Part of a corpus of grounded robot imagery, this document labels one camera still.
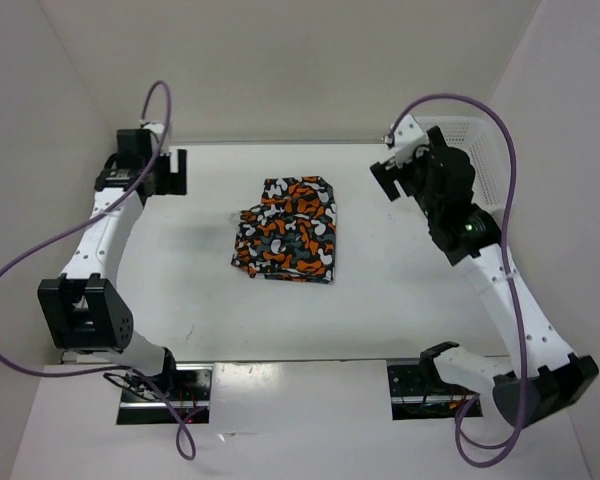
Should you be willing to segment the orange black camouflage shorts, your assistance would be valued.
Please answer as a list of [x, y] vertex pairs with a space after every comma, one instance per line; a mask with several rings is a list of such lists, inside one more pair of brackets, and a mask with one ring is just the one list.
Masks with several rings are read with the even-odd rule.
[[250, 278], [330, 284], [337, 204], [321, 176], [263, 182], [260, 202], [239, 212], [231, 265]]

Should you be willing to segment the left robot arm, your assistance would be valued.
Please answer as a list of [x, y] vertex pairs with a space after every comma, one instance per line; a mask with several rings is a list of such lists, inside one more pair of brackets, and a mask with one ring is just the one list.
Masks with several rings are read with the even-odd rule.
[[37, 290], [56, 347], [131, 367], [125, 386], [160, 400], [178, 391], [176, 361], [168, 348], [135, 330], [116, 284], [128, 238], [147, 200], [187, 192], [187, 154], [178, 151], [172, 163], [169, 137], [169, 127], [157, 122], [117, 131], [117, 150], [95, 180], [92, 225], [59, 276], [42, 280]]

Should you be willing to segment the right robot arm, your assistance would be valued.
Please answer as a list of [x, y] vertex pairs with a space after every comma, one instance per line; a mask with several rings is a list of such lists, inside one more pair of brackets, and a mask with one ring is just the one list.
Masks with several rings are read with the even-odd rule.
[[415, 200], [433, 243], [474, 289], [508, 352], [491, 359], [440, 343], [420, 355], [420, 385], [440, 393], [455, 384], [489, 396], [511, 426], [528, 427], [574, 404], [599, 368], [557, 333], [501, 246], [496, 220], [474, 202], [468, 154], [449, 146], [439, 127], [423, 130], [409, 120], [391, 157], [370, 170], [390, 200]]

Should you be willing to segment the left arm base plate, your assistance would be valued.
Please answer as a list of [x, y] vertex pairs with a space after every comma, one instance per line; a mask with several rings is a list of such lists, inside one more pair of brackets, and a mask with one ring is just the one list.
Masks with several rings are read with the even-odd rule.
[[[177, 365], [175, 385], [164, 392], [177, 417], [186, 424], [207, 424], [213, 379], [211, 364]], [[110, 374], [108, 381], [121, 390], [116, 424], [122, 426], [176, 424], [165, 403], [137, 375]]]

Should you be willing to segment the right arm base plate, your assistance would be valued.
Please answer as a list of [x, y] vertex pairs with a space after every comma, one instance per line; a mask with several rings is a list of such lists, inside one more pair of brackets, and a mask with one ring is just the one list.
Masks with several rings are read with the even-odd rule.
[[429, 386], [413, 359], [388, 361], [386, 371], [394, 421], [453, 418], [474, 395], [458, 385]]

